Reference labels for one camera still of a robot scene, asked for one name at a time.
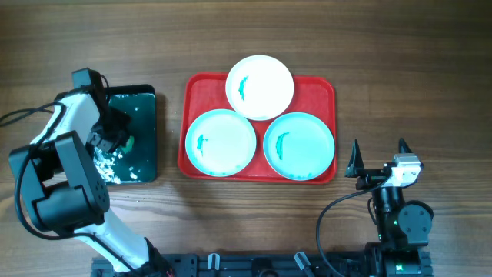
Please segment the green yellow sponge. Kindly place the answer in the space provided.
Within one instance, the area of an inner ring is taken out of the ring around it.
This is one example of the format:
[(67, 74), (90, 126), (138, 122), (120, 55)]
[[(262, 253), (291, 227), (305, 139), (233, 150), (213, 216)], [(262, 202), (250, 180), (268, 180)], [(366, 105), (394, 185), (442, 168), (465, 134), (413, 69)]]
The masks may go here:
[(134, 143), (135, 143), (135, 138), (132, 135), (130, 135), (128, 140), (122, 145), (120, 145), (119, 148), (124, 154), (127, 154), (133, 149)]

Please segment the light blue plate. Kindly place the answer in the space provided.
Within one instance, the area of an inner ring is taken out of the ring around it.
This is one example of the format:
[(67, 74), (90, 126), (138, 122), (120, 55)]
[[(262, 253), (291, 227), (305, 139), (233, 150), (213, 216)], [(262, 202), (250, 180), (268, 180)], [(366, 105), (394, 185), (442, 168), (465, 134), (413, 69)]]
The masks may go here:
[(304, 182), (321, 176), (332, 165), (334, 135), (319, 118), (305, 112), (291, 112), (268, 126), (263, 151), (276, 173)]
[(252, 124), (229, 109), (197, 117), (186, 132), (184, 147), (191, 164), (212, 177), (232, 176), (253, 159), (257, 139)]

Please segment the white plate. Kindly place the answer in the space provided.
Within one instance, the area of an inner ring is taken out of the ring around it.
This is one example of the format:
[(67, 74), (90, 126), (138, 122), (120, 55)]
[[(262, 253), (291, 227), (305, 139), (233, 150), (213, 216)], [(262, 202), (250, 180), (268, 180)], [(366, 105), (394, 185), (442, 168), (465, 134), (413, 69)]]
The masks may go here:
[(279, 116), (291, 104), (294, 80), (278, 59), (252, 55), (232, 67), (226, 78), (225, 94), (240, 115), (266, 121)]

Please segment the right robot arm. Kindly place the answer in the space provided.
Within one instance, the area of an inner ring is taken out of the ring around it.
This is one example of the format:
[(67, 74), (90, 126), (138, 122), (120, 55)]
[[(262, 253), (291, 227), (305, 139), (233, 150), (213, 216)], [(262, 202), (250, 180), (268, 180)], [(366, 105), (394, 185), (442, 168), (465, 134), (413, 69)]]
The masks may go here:
[(345, 176), (356, 178), (356, 189), (369, 191), (379, 241), (365, 246), (369, 276), (432, 276), (429, 244), (434, 212), (418, 200), (406, 201), (403, 190), (417, 182), (424, 164), (407, 143), (399, 140), (398, 153), (382, 169), (366, 169), (358, 142), (352, 146)]

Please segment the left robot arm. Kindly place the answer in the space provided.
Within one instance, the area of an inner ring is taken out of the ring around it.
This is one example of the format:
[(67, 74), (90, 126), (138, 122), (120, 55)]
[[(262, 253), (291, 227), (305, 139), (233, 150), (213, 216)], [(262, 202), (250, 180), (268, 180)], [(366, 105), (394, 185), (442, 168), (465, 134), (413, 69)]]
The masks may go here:
[(45, 240), (77, 239), (115, 276), (166, 276), (159, 251), (111, 210), (108, 187), (157, 175), (156, 97), (151, 86), (76, 89), (53, 101), (42, 133), (10, 153), (20, 222)]

